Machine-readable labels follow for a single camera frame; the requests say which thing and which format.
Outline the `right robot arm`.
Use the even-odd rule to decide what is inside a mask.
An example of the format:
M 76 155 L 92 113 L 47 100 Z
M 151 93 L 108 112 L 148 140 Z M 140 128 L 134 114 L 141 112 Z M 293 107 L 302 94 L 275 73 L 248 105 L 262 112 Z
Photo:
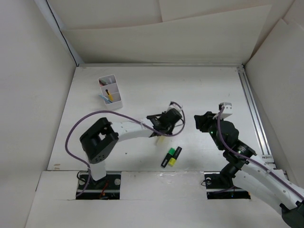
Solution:
M 220 183 L 250 192 L 277 211 L 288 226 L 302 228 L 303 188 L 279 176 L 251 147 L 240 141 L 239 131 L 233 123 L 223 120 L 222 115 L 222 112 L 206 112 L 194 116 L 196 129 L 209 133 L 228 161 L 218 174 Z

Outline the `pink highlighter pen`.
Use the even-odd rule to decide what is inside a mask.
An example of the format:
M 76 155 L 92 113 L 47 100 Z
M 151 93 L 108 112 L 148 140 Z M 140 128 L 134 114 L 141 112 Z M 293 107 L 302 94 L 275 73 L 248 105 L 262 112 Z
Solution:
M 105 85 L 108 85 L 105 81 L 103 81 L 103 80 L 98 80 L 98 82 L 99 82 L 99 84 L 101 85 L 101 86 L 105 86 Z

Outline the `green black highlighter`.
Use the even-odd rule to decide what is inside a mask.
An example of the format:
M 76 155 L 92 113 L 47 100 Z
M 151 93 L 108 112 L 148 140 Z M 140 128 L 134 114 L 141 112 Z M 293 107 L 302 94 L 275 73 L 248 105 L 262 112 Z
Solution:
M 162 168 L 165 168 L 169 162 L 169 160 L 172 158 L 172 156 L 174 155 L 175 153 L 175 149 L 174 148 L 170 148 L 167 152 L 167 154 L 165 155 L 162 163 L 161 163 L 161 167 Z

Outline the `pale yellow highlighter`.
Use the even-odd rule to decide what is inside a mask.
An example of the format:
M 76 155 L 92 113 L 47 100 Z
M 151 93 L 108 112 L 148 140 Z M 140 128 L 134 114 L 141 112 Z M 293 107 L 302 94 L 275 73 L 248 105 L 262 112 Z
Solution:
M 165 136 L 159 136 L 155 142 L 155 145 L 161 145 L 165 139 Z

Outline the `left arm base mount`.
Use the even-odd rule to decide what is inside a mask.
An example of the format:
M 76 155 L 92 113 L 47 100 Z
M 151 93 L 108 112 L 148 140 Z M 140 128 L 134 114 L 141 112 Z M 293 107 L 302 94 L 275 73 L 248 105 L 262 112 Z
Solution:
M 76 189 L 77 200 L 119 200 L 121 186 L 121 172 L 108 172 L 107 175 L 99 181 L 90 178 L 88 173 L 79 171 L 76 175 L 78 179 Z

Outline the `yellow black highlighter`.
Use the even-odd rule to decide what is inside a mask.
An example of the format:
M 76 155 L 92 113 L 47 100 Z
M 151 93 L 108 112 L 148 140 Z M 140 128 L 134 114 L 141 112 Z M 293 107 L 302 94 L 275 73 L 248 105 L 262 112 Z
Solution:
M 170 158 L 168 164 L 170 166 L 174 166 L 174 164 L 176 163 L 177 158 L 179 157 L 180 153 L 182 151 L 181 147 L 177 147 L 177 149 L 175 150 L 174 154 L 172 155 L 172 157 Z

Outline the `light blue pen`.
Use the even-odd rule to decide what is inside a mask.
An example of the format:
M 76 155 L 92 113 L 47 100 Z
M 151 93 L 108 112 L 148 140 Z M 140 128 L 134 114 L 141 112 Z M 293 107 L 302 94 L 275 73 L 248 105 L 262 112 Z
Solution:
M 112 103 L 112 101 L 110 100 L 110 99 L 108 99 L 108 98 L 106 98 L 105 96 L 103 96 L 102 94 L 99 94 L 99 97 L 101 97 L 102 99 L 104 99 L 106 102 L 108 102 L 108 103 Z

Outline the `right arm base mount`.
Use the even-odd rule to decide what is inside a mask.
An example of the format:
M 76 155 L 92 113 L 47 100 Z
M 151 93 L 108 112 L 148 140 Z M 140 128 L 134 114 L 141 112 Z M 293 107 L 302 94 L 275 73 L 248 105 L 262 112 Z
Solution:
M 250 193 L 236 187 L 232 178 L 238 171 L 233 165 L 227 164 L 221 171 L 204 172 L 204 180 L 201 186 L 206 188 L 207 199 L 209 200 L 250 200 Z

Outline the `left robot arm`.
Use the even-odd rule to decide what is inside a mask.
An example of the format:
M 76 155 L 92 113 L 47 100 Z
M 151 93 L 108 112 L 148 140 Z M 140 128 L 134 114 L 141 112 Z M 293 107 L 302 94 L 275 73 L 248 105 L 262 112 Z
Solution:
M 158 136 L 173 136 L 173 130 L 178 121 L 185 123 L 185 114 L 179 108 L 168 108 L 167 111 L 149 115 L 141 120 L 132 119 L 116 112 L 111 114 L 126 118 L 127 122 L 110 122 L 103 117 L 97 120 L 80 137 L 80 142 L 89 161 L 91 176 L 90 184 L 101 188 L 106 182 L 105 159 L 110 155 L 118 142 Z

